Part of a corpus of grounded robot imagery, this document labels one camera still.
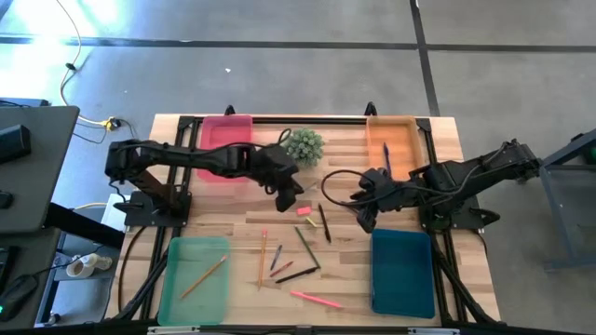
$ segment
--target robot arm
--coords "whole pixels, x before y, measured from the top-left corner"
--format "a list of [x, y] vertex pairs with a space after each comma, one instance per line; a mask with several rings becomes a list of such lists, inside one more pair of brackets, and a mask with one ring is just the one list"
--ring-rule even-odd
[[198, 150], [155, 141], [117, 141], [110, 144], [105, 174], [112, 182], [129, 181], [135, 185], [151, 198], [156, 210], [168, 209], [174, 213], [184, 206], [176, 185], [162, 184], [147, 168], [190, 167], [225, 178], [246, 177], [264, 186], [268, 194], [277, 192], [276, 207], [285, 211], [295, 202], [296, 195], [304, 192], [291, 176], [298, 172], [298, 167], [279, 143], [260, 146], [260, 150], [257, 146], [260, 145], [241, 143]]
[[[358, 223], [371, 233], [379, 211], [419, 207], [421, 222], [429, 229], [448, 228], [451, 216], [461, 211], [469, 198], [504, 180], [527, 180], [538, 175], [540, 160], [527, 145], [516, 140], [501, 148], [463, 163], [447, 161], [410, 172], [408, 181], [393, 181], [384, 168], [371, 168], [362, 174], [353, 202], [341, 205], [358, 212]], [[478, 209], [470, 214], [483, 225], [498, 215]]]

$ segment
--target pen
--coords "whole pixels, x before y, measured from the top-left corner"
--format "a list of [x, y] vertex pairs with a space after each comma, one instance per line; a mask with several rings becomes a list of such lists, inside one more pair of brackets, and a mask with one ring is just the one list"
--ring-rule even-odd
[[301, 271], [301, 272], [299, 272], [299, 273], [295, 273], [295, 274], [293, 274], [293, 275], [288, 275], [288, 276], [286, 276], [286, 277], [283, 277], [283, 278], [281, 278], [281, 279], [278, 279], [278, 280], [276, 281], [276, 284], [281, 284], [281, 283], [283, 283], [283, 282], [285, 282], [285, 281], [288, 281], [288, 280], [290, 280], [290, 279], [293, 279], [293, 278], [299, 277], [299, 276], [301, 276], [301, 275], [308, 275], [308, 274], [312, 274], [312, 273], [314, 273], [316, 270], [318, 270], [318, 267], [316, 267], [316, 266], [315, 266], [315, 267], [313, 267], [313, 268], [310, 268], [310, 269], [303, 270], [303, 271]]
[[327, 242], [332, 242], [332, 235], [329, 232], [329, 227], [327, 226], [327, 220], [325, 219], [325, 212], [323, 211], [323, 206], [318, 204], [318, 213], [320, 214], [320, 219], [323, 221], [323, 228], [325, 228], [325, 238], [327, 238]]
[[279, 252], [281, 252], [281, 245], [279, 245], [278, 247], [278, 251], [276, 251], [276, 256], [273, 258], [273, 262], [271, 263], [271, 269], [269, 270], [273, 270], [273, 268], [276, 266], [276, 261], [278, 261], [278, 257], [279, 257]]

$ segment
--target green succulent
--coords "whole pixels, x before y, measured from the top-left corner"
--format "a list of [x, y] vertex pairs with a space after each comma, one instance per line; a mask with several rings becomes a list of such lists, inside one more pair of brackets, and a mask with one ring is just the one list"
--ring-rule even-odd
[[288, 154], [301, 167], [315, 167], [323, 156], [323, 138], [312, 129], [293, 130], [284, 146]]

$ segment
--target wooden table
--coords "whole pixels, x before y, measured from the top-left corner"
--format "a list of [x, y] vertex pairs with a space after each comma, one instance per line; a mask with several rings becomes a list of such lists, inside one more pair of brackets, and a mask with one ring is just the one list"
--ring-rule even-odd
[[[150, 139], [174, 143], [178, 118], [178, 114], [156, 115]], [[463, 154], [455, 120], [451, 117], [431, 117], [430, 121], [439, 161], [462, 160]], [[297, 204], [285, 213], [276, 212], [274, 196], [266, 195], [264, 190], [254, 182], [214, 186], [201, 181], [194, 171], [192, 173], [190, 191], [194, 199], [189, 222], [183, 228], [182, 235], [227, 236], [231, 244], [230, 291], [228, 312], [224, 323], [319, 326], [439, 325], [438, 308], [433, 319], [378, 315], [371, 310], [370, 236], [362, 231], [352, 213], [330, 203], [319, 189], [322, 176], [329, 172], [339, 168], [364, 171], [369, 167], [364, 126], [312, 125], [308, 127], [323, 136], [324, 155], [318, 167], [301, 171], [295, 175], [295, 179], [304, 187], [314, 182], [318, 184], [307, 190], [305, 194], [298, 195]], [[283, 128], [285, 128], [284, 125], [255, 124], [253, 141], [262, 144], [274, 142]], [[169, 168], [151, 167], [150, 171], [158, 179], [165, 181]], [[347, 200], [349, 195], [358, 189], [358, 177], [337, 176], [336, 179], [329, 181], [327, 187], [331, 196]], [[325, 240], [322, 228], [315, 229], [305, 223], [304, 218], [299, 218], [295, 214], [296, 207], [312, 206], [316, 209], [317, 203], [321, 203], [325, 209], [332, 233], [332, 244], [328, 244]], [[313, 213], [312, 218], [320, 221], [317, 212]], [[294, 225], [298, 225], [302, 230], [305, 239], [317, 255], [322, 269], [280, 285], [270, 280], [268, 272], [265, 272], [264, 285], [261, 290], [257, 290], [263, 228], [268, 231], [265, 255], [267, 269], [279, 244], [283, 244], [279, 263], [294, 261], [294, 265], [286, 270], [285, 275], [312, 266], [304, 246], [294, 232]], [[417, 211], [414, 208], [380, 214], [377, 227], [420, 231]], [[121, 261], [135, 232], [136, 229], [131, 229], [127, 233], [120, 256]], [[124, 304], [130, 300], [147, 276], [155, 235], [156, 228], [147, 228], [130, 252], [123, 281]], [[486, 313], [498, 319], [493, 283], [481, 240], [471, 232], [462, 231], [453, 231], [453, 239], [462, 281]], [[117, 277], [112, 286], [106, 316], [117, 313], [119, 280], [120, 278]], [[453, 291], [446, 278], [444, 282], [450, 313], [455, 317]], [[152, 317], [159, 305], [162, 285], [163, 275], [156, 283]], [[346, 308], [337, 310], [304, 301], [291, 296], [290, 290], [299, 290], [323, 299], [340, 302]]]

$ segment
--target concrete floor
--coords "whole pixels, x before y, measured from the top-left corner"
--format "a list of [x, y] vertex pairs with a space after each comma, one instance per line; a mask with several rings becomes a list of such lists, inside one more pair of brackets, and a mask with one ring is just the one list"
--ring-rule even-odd
[[[418, 2], [428, 43], [596, 45], [591, 19], [596, 3], [590, 1]], [[84, 36], [416, 42], [408, 0], [63, 3]], [[0, 96], [60, 104], [63, 64], [75, 48], [50, 37], [72, 35], [72, 26], [52, 1], [14, 0], [0, 20], [0, 35], [16, 34], [48, 38], [33, 45], [0, 45]], [[88, 117], [126, 118], [142, 138], [148, 136], [154, 114], [222, 113], [230, 103], [248, 114], [361, 114], [367, 101], [375, 101], [381, 114], [429, 115], [416, 50], [83, 51], [84, 66], [66, 88], [68, 101]], [[432, 51], [429, 58], [440, 115], [456, 118], [466, 157], [512, 138], [544, 157], [596, 125], [596, 53]], [[76, 130], [101, 135], [95, 131]], [[127, 130], [117, 131], [101, 145], [73, 138], [54, 201], [66, 207], [104, 201], [111, 193], [102, 173], [106, 148], [109, 141], [128, 136]], [[484, 192], [480, 201], [502, 216], [488, 227], [486, 240], [503, 320], [515, 326], [594, 333], [596, 270], [546, 274], [542, 269], [544, 261], [564, 254], [540, 182], [502, 183]]]

